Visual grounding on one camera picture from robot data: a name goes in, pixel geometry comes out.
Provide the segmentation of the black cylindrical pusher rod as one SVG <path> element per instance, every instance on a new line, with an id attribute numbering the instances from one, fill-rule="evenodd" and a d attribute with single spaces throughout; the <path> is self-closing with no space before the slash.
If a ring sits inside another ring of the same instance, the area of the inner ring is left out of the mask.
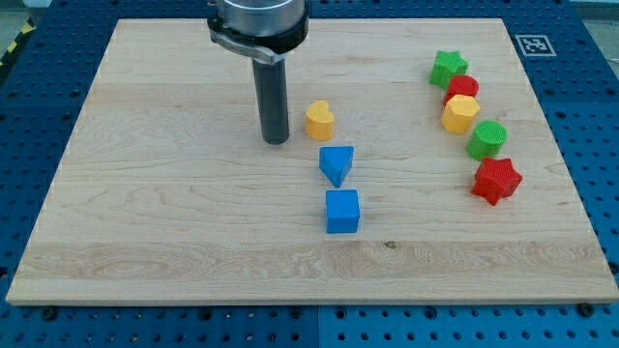
<path id="1" fill-rule="evenodd" d="M 275 64 L 252 61 L 262 139 L 281 145 L 289 137 L 285 58 Z"/>

